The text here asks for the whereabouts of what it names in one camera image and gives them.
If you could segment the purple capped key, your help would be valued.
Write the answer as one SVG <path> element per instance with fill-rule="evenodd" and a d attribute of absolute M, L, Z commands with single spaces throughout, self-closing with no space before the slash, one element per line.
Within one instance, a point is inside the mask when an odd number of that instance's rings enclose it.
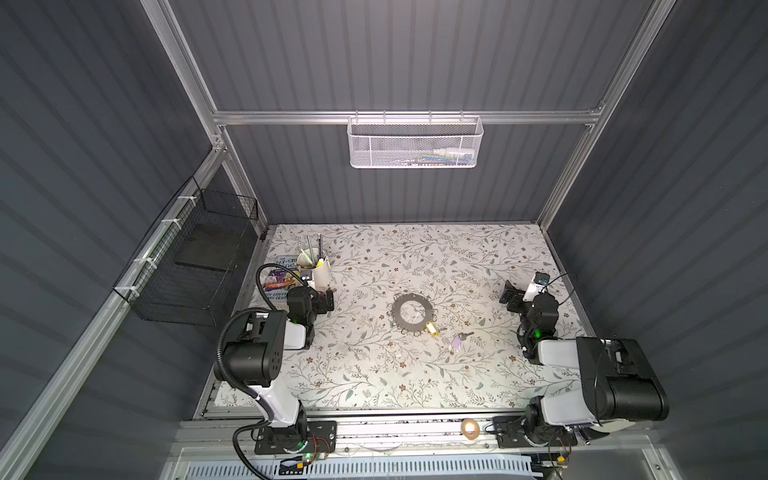
<path fill-rule="evenodd" d="M 471 343 L 470 339 L 474 335 L 473 332 L 459 332 L 456 334 L 454 339 L 451 342 L 451 347 L 453 350 L 459 351 L 462 349 L 468 348 Z"/>

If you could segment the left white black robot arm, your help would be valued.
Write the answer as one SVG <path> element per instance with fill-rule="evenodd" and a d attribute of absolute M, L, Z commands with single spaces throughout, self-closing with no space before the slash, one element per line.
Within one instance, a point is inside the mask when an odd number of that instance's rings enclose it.
<path fill-rule="evenodd" d="M 312 345 L 317 317 L 335 308 L 334 293 L 295 287 L 288 291 L 287 306 L 249 307 L 233 314 L 217 341 L 214 376 L 256 402 L 267 431 L 305 440 L 305 409 L 279 375 L 285 352 Z"/>

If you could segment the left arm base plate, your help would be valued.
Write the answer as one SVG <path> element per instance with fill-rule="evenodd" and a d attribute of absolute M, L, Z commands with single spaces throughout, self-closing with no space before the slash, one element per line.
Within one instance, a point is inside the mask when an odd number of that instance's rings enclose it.
<path fill-rule="evenodd" d="M 335 421 L 301 421 L 284 428 L 265 427 L 253 433 L 256 455 L 333 453 L 338 424 Z"/>

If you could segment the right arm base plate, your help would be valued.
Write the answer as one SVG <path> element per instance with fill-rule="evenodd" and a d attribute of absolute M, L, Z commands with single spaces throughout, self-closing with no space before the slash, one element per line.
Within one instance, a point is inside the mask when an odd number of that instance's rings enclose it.
<path fill-rule="evenodd" d="M 578 444 L 574 431 L 562 426 L 535 424 L 524 415 L 495 416 L 486 432 L 495 437 L 500 448 L 571 448 Z"/>

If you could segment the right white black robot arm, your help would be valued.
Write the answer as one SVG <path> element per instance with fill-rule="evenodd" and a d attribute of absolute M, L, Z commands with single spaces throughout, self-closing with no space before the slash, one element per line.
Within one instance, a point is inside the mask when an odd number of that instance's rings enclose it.
<path fill-rule="evenodd" d="M 665 420 L 669 400 L 639 343 L 633 339 L 556 336 L 561 302 L 541 272 L 524 290 L 504 284 L 499 302 L 519 315 L 516 338 L 530 363 L 571 370 L 572 389 L 533 397 L 521 426 L 535 445 L 580 435 L 604 438 L 637 422 Z"/>

